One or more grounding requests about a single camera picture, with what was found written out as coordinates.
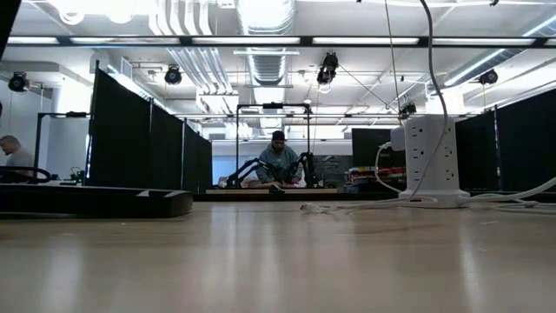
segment fluorescent light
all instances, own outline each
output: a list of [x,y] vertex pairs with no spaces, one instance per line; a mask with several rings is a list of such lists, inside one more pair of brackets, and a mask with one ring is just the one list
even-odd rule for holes
[[193,44],[298,44],[301,41],[299,37],[195,37],[192,39]]
[[72,37],[75,44],[179,44],[180,39],[176,37]]
[[55,37],[9,37],[11,44],[59,44]]
[[175,114],[175,117],[189,118],[189,119],[202,119],[202,118],[226,118],[226,114]]
[[435,38],[433,44],[453,45],[522,45],[532,44],[535,40],[531,38]]
[[299,51],[235,50],[236,56],[299,56]]
[[[416,44],[419,38],[392,38],[392,44]],[[315,37],[313,44],[390,44],[389,37]]]
[[240,114],[240,118],[284,118],[287,114]]

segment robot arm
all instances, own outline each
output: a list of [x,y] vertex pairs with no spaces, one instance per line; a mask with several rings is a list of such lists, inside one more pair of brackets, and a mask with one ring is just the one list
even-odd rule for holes
[[303,172],[305,173],[305,183],[309,188],[318,187],[319,178],[314,173],[313,153],[303,152],[299,155],[297,160],[293,162],[288,170],[288,175],[294,177],[297,173],[299,165],[302,165]]
[[[252,164],[256,163],[255,166],[251,167],[247,173],[241,175],[241,173],[249,166],[251,166]],[[228,180],[226,181],[226,187],[228,188],[240,188],[243,180],[254,170],[258,170],[258,169],[265,169],[266,171],[268,171],[274,178],[275,180],[280,180],[281,174],[280,171],[277,170],[277,168],[275,168],[273,165],[266,163],[264,161],[262,161],[261,159],[258,158],[254,158],[252,160],[247,161],[245,164],[243,164],[243,166],[241,168],[239,168],[236,173],[230,175],[228,177]]]

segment gray hoodie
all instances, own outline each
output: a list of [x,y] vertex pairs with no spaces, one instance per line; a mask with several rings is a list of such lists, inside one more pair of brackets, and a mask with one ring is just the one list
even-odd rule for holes
[[[269,144],[268,148],[261,153],[259,159],[274,166],[280,166],[283,170],[287,170],[292,163],[297,160],[297,154],[287,145],[284,146],[284,149],[281,152],[276,152],[272,148],[272,144]],[[297,168],[295,177],[301,179],[301,171],[302,168],[300,166]],[[270,183],[274,179],[272,174],[268,173],[265,169],[259,168],[256,170],[256,173],[261,183]]]

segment ceiling light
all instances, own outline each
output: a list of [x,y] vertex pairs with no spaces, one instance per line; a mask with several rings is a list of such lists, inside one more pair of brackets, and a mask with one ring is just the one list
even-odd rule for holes
[[301,41],[299,37],[195,37],[192,39],[193,44],[298,44]]
[[55,37],[10,37],[10,44],[59,44]]
[[[392,38],[392,44],[416,44],[419,38]],[[390,37],[315,37],[313,44],[390,44]]]
[[179,44],[180,39],[176,37],[72,37],[75,44]]
[[532,44],[531,38],[435,38],[433,44],[447,45],[524,45]]
[[299,56],[299,51],[235,50],[235,56]]

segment bald man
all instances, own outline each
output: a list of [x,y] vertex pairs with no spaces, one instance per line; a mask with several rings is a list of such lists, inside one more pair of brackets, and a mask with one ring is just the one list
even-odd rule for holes
[[[0,147],[2,147],[3,153],[6,156],[10,156],[6,162],[6,166],[23,166],[23,167],[33,167],[35,163],[35,157],[24,149],[19,140],[14,136],[4,136],[0,138]],[[18,171],[18,173],[32,176],[32,171]]]

